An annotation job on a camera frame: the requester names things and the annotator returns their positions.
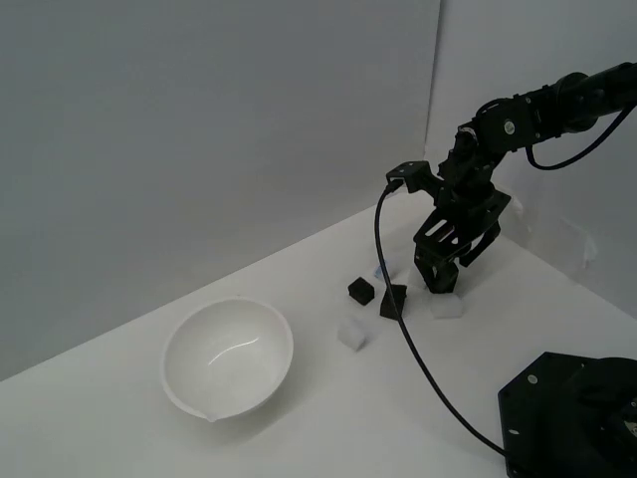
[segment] white table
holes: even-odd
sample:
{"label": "white table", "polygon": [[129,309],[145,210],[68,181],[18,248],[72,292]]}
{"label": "white table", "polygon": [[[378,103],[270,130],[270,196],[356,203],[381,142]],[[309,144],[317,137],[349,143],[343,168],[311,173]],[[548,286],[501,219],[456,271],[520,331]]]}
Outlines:
{"label": "white table", "polygon": [[[431,210],[398,195],[383,213],[393,266]],[[0,476],[505,477],[503,460],[446,411],[404,345],[346,296],[375,265],[372,210],[0,383]],[[442,388],[502,443],[496,394],[544,351],[637,359],[637,322],[500,238],[458,291],[467,312],[434,320],[410,288],[408,327]],[[215,298],[265,300],[295,336],[290,375],[271,402],[213,425],[178,410],[159,383],[164,342]],[[336,341],[345,314],[373,334],[358,354]]]}

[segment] white wall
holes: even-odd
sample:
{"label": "white wall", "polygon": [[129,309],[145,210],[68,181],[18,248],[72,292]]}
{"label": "white wall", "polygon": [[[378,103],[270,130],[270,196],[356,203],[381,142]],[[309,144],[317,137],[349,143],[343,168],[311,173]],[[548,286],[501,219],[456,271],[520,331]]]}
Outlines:
{"label": "white wall", "polygon": [[422,155],[437,21],[438,0],[3,1],[0,379],[373,203]]}
{"label": "white wall", "polygon": [[[457,125],[489,100],[552,84],[570,72],[593,74],[636,62],[635,18],[634,0],[443,2],[428,157],[444,159]],[[601,120],[587,133],[537,146],[537,160],[553,163],[571,157],[610,121]],[[536,171],[519,152],[506,158],[497,176],[520,198],[531,226],[531,236],[505,232],[572,273],[581,259],[581,235],[576,230],[582,228],[599,253],[577,280],[635,317],[636,126],[637,114],[581,163],[562,171]]]}

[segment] screw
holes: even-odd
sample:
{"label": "screw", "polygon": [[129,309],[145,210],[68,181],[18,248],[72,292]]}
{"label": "screw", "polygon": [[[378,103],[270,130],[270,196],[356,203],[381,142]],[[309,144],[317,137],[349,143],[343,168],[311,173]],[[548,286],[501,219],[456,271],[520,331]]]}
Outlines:
{"label": "screw", "polygon": [[505,120],[505,133],[506,134],[513,134],[514,132],[516,132],[516,125],[510,119],[506,119]]}

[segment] black robotic arm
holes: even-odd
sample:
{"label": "black robotic arm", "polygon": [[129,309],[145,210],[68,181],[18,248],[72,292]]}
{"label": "black robotic arm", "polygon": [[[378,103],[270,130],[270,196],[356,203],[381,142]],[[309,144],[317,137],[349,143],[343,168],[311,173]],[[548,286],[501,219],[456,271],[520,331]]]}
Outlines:
{"label": "black robotic arm", "polygon": [[[457,262],[469,266],[500,234],[498,218],[511,200],[491,182],[508,152],[525,148],[529,162],[544,170],[559,169],[593,151],[637,105],[637,64],[624,63],[588,77],[573,73],[511,99],[493,100],[461,125],[454,147],[434,175],[427,161],[405,162],[387,173],[408,191],[426,191],[435,210],[414,237],[414,262],[429,290],[453,292]],[[590,147],[551,166],[535,162],[534,144],[565,132],[591,129],[599,117],[621,112]]]}

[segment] white bowl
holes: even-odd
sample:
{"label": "white bowl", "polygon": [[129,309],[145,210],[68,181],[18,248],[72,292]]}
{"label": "white bowl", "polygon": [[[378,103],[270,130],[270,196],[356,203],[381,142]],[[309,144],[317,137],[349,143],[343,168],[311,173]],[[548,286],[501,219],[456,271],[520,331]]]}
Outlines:
{"label": "white bowl", "polygon": [[235,297],[188,317],[168,340],[161,383],[191,415],[216,421],[250,411],[281,385],[294,342],[273,307]]}

